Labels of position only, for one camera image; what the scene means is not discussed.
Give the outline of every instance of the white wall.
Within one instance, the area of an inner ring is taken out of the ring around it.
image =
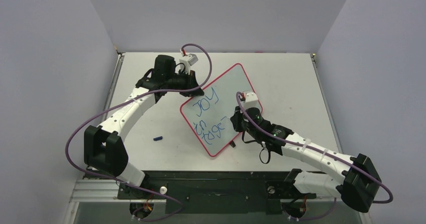
[[[91,0],[119,51],[316,52],[345,0]]]
[[[102,109],[116,60],[90,0],[0,0],[1,223],[63,222],[82,176],[65,142]]]
[[[395,195],[371,207],[376,223],[426,222],[425,13],[426,0],[347,0],[317,55],[344,152],[370,156]]]

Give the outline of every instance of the white tabletop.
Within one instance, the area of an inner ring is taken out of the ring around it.
[[[111,106],[122,103],[129,96],[135,83],[154,67],[159,54],[173,56],[176,61],[180,56],[179,53],[155,52],[125,54]],[[208,61],[202,53],[197,56],[199,61],[191,69],[196,71],[197,82],[201,83],[207,77]],[[338,151],[309,54],[211,53],[210,56],[213,62],[210,80],[235,63],[241,63],[263,105],[265,119],[290,128],[329,150]],[[139,119],[125,139],[132,164],[141,170],[316,170],[275,153],[271,154],[269,164],[262,164],[259,160],[261,146],[244,144],[241,137],[236,138],[235,148],[228,146],[216,157],[210,157],[179,112],[186,100],[178,93],[167,93]],[[163,136],[163,139],[153,141],[157,136]]]

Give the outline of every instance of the small whiteboard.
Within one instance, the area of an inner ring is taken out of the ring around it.
[[[237,137],[230,117],[234,115],[237,92],[254,91],[240,63],[226,70],[203,88],[204,96],[184,102],[180,113],[207,153],[214,157]],[[263,111],[260,102],[257,108]]]

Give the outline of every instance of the white cable tie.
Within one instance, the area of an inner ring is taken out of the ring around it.
[[[320,162],[323,161],[324,156],[326,155],[326,153],[328,152],[328,149],[325,149],[323,152],[323,155],[321,155],[321,159],[319,160]]]
[[[140,95],[137,95],[136,97],[132,98],[132,100],[133,100],[133,102],[135,102],[135,103],[137,103],[137,104],[141,105],[143,101],[139,101],[139,102],[138,102],[138,99],[136,99],[136,98],[137,98],[137,97],[139,97],[139,96],[140,96]]]
[[[303,144],[303,147],[302,147],[302,152],[303,152],[303,151],[305,151],[306,146],[308,146],[308,145],[310,145],[310,144],[311,144],[310,139],[306,139],[306,141],[305,141],[305,143]]]

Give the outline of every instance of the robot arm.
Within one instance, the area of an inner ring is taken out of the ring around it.
[[[129,162],[124,146],[124,139],[130,129],[150,107],[155,105],[166,92],[158,92],[136,97],[157,89],[192,89],[198,86],[195,72],[190,67],[198,60],[195,54],[182,54],[175,73],[176,63],[173,57],[159,55],[155,59],[154,68],[148,70],[137,83],[126,101],[127,104],[97,127],[89,126],[84,132],[84,162],[100,171],[115,176],[135,186],[141,186],[145,173]],[[180,93],[186,97],[201,96],[201,88],[191,92]]]
[[[248,116],[262,130],[275,137],[299,143],[300,146],[286,144],[259,131],[245,118],[240,107],[237,106],[234,115],[231,117],[231,122],[235,131],[243,132],[243,138],[245,132],[250,134],[257,143],[268,151],[269,158],[270,153],[275,152],[281,156],[284,155],[298,159],[323,172],[310,173],[301,171],[300,169],[293,169],[285,179],[285,184],[288,185],[288,188],[296,189],[302,196],[306,193],[315,193],[321,196],[341,198],[352,209],[360,212],[368,212],[379,189],[379,185],[350,166],[333,158],[336,157],[349,162],[381,182],[376,169],[367,156],[359,154],[355,158],[350,155],[329,151],[284,126],[270,123],[270,121],[263,119],[260,110],[255,107],[258,98],[251,91],[244,93],[240,100]],[[312,147],[324,153],[321,154],[314,151]]]

